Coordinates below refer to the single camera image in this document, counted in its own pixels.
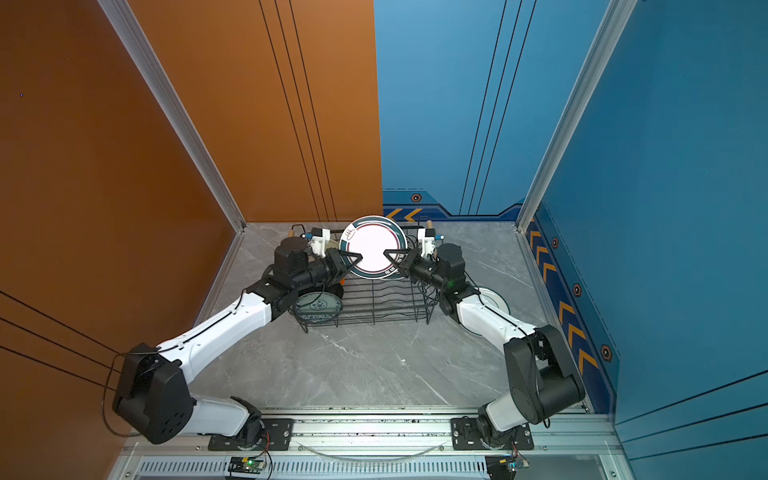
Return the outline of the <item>white plate dark green rim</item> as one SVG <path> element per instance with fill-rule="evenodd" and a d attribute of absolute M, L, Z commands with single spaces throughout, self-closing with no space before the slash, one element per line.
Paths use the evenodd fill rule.
<path fill-rule="evenodd" d="M 351 271 L 366 280 L 383 280 L 397 275 L 385 258 L 385 249 L 408 248 L 401 227 L 387 217 L 369 215 L 351 222 L 341 233 L 339 250 L 357 252 L 363 260 Z"/>

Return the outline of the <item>black wire dish rack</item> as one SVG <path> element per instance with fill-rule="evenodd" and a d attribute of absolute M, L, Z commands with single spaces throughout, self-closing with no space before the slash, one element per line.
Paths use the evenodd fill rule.
<path fill-rule="evenodd" d="M 330 229 L 331 241 L 326 250 L 339 249 L 340 236 L 346 227 Z M 417 232 L 421 227 L 400 227 L 406 236 L 408 248 L 417 249 Z M 342 281 L 342 285 L 344 286 L 344 297 L 341 299 L 343 310 L 334 320 L 307 323 L 294 316 L 294 306 L 290 309 L 290 313 L 304 331 L 321 326 L 375 325 L 393 321 L 429 322 L 437 303 L 435 290 L 432 287 L 413 283 L 398 272 L 394 278 L 383 280 L 366 280 L 349 272 Z"/>

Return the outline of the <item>teal patterned plate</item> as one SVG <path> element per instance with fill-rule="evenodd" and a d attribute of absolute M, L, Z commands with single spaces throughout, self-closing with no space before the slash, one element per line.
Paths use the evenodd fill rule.
<path fill-rule="evenodd" d="M 330 292 L 312 292 L 302 295 L 293 307 L 294 316 L 307 323 L 334 320 L 342 310 L 342 300 Z"/>

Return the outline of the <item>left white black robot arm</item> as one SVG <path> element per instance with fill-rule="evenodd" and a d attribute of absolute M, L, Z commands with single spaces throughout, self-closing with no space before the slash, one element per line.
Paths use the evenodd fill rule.
<path fill-rule="evenodd" d="M 194 397 L 190 383 L 242 338 L 295 307 L 303 294 L 339 284 L 362 259 L 338 248 L 316 253 L 303 237 L 282 240 L 272 264 L 230 306 L 156 347 L 141 343 L 120 354 L 113 412 L 155 445 L 176 436 L 214 435 L 240 448 L 256 446 L 265 434 L 257 407 L 235 396 Z"/>

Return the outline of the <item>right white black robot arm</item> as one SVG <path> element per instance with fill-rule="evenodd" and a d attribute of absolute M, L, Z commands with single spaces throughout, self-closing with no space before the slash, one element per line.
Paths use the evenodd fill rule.
<path fill-rule="evenodd" d="M 582 374 L 560 329 L 527 323 L 497 305 L 496 292 L 478 286 L 466 272 L 460 246 L 446 243 L 427 256 L 416 249 L 387 249 L 384 256 L 403 277 L 434 288 L 444 314 L 503 354 L 508 390 L 481 406 L 477 416 L 485 446 L 507 448 L 517 428 L 548 424 L 586 398 Z"/>

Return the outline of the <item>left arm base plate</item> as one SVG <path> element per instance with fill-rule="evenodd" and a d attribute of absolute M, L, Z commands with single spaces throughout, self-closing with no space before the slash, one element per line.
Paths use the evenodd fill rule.
<path fill-rule="evenodd" d="M 295 422 L 291 418 L 262 418 L 247 422 L 243 430 L 232 437 L 212 435 L 209 451 L 288 451 Z"/>

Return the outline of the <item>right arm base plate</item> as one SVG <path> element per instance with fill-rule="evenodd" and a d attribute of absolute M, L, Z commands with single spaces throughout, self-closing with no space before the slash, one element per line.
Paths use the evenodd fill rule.
<path fill-rule="evenodd" d="M 484 418 L 463 416 L 450 420 L 450 436 L 452 448 L 457 451 L 531 451 L 535 448 L 528 424 L 499 432 Z"/>

